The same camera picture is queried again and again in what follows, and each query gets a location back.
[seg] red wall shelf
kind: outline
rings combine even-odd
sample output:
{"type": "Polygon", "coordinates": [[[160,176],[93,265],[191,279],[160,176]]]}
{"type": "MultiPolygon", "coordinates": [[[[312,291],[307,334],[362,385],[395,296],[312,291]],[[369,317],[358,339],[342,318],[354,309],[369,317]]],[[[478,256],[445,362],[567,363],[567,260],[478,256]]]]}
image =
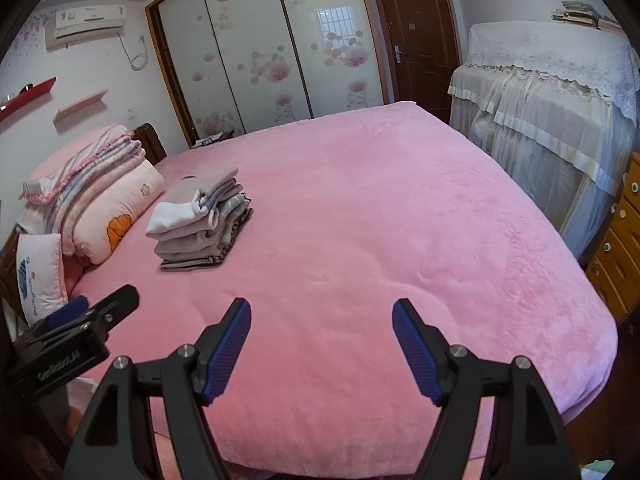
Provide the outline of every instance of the red wall shelf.
{"type": "Polygon", "coordinates": [[[22,108],[25,104],[30,103],[41,95],[49,93],[51,91],[53,83],[55,82],[56,78],[52,77],[51,79],[47,79],[45,82],[42,82],[39,85],[34,86],[32,89],[27,90],[26,92],[22,92],[13,99],[7,101],[6,104],[2,106],[2,110],[0,110],[0,121],[5,120],[8,116],[10,116],[16,110],[22,108]]]}

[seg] yellow wooden drawer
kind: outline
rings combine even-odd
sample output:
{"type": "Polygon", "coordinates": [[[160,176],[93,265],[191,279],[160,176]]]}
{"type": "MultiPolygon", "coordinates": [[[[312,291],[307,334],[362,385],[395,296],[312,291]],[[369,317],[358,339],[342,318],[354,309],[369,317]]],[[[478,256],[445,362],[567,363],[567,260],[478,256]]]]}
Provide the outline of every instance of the yellow wooden drawer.
{"type": "Polygon", "coordinates": [[[625,305],[611,278],[597,258],[594,258],[589,264],[587,277],[602,301],[604,301],[604,304],[607,305],[616,322],[622,321],[626,316],[625,305]]]}
{"type": "Polygon", "coordinates": [[[625,197],[620,199],[611,228],[640,268],[640,213],[625,197]]]}
{"type": "Polygon", "coordinates": [[[612,229],[607,231],[596,257],[615,285],[625,309],[631,311],[640,298],[636,289],[636,285],[640,285],[640,270],[612,229]]]}
{"type": "Polygon", "coordinates": [[[640,154],[634,153],[622,195],[640,211],[640,154]]]}

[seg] stack of books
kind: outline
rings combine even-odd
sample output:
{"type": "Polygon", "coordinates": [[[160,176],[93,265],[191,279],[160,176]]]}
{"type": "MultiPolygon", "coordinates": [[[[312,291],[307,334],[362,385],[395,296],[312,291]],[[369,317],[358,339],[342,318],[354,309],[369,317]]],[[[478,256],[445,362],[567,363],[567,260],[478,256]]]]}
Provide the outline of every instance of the stack of books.
{"type": "Polygon", "coordinates": [[[585,27],[599,28],[626,38],[626,34],[616,20],[609,16],[603,16],[591,4],[577,0],[565,0],[562,2],[562,6],[564,9],[556,9],[551,13],[551,19],[555,22],[575,23],[585,27]]]}

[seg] wooden floor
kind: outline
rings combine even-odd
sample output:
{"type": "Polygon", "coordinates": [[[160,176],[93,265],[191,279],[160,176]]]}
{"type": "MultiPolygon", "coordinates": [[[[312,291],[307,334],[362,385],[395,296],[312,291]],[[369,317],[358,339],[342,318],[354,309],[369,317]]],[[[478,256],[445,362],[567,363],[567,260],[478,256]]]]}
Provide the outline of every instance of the wooden floor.
{"type": "Polygon", "coordinates": [[[567,427],[581,464],[618,459],[640,433],[639,311],[618,329],[618,356],[607,386],[567,427]]]}

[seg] air conditioner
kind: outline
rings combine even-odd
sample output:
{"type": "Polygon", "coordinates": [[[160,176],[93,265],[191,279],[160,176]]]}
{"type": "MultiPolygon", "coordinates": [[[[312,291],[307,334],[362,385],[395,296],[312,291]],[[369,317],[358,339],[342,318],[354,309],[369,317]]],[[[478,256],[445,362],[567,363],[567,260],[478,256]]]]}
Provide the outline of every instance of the air conditioner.
{"type": "Polygon", "coordinates": [[[114,36],[127,19],[123,5],[98,5],[57,10],[45,27],[47,50],[78,41],[114,36]]]}

